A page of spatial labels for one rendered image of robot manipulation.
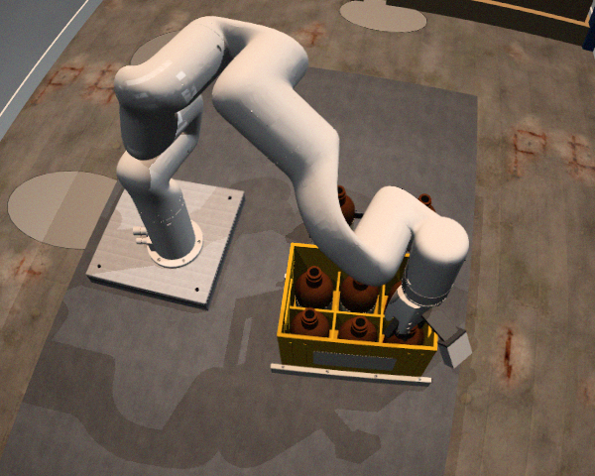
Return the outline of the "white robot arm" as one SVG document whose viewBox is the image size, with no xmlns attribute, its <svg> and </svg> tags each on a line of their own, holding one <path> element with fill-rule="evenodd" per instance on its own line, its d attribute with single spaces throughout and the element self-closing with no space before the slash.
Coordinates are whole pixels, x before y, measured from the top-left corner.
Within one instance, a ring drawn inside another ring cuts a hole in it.
<svg viewBox="0 0 595 476">
<path fill-rule="evenodd" d="M 133 227 L 133 235 L 147 235 L 136 243 L 148 244 L 152 260 L 168 269 L 184 267 L 200 254 L 201 229 L 189 222 L 171 177 L 197 145 L 199 94 L 222 72 L 212 90 L 214 108 L 290 178 L 316 247 L 371 287 L 388 283 L 409 250 L 405 294 L 420 305 L 439 304 L 468 254 L 466 231 L 395 186 L 381 188 L 351 230 L 338 199 L 339 136 L 294 91 L 307 69 L 307 54 L 292 37 L 207 16 L 188 24 L 146 62 L 118 70 L 114 90 L 126 152 L 116 175 L 145 226 Z"/>
</svg>

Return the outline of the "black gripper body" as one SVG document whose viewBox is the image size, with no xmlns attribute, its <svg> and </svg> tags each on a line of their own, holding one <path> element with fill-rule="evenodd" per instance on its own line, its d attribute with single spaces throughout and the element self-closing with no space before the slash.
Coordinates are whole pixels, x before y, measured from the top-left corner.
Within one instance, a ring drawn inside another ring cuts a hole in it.
<svg viewBox="0 0 595 476">
<path fill-rule="evenodd" d="M 444 300 L 440 304 L 443 302 Z M 396 318 L 399 321 L 398 330 L 400 334 L 406 334 L 423 320 L 421 315 L 429 310 L 429 308 L 426 308 L 427 306 L 434 307 L 440 306 L 440 304 L 420 305 L 415 303 L 407 297 L 403 286 L 400 285 L 388 304 L 385 318 L 387 321 Z"/>
</svg>

